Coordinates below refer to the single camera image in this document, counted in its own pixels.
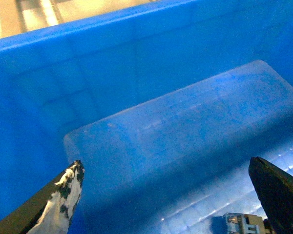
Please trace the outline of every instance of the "blue plastic tray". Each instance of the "blue plastic tray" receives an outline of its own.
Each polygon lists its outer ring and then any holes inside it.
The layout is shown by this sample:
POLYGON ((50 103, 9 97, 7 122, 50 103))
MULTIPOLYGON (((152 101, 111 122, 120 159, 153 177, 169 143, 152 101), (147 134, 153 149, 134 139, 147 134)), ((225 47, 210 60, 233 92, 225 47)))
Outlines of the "blue plastic tray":
POLYGON ((0 39, 0 219, 71 163, 65 134, 256 59, 293 86, 293 0, 161 0, 0 39))
POLYGON ((255 61, 79 128, 64 143, 69 159, 88 165, 81 206, 90 233, 220 233, 213 220, 226 212, 265 216, 251 156, 293 175, 293 88, 255 61))

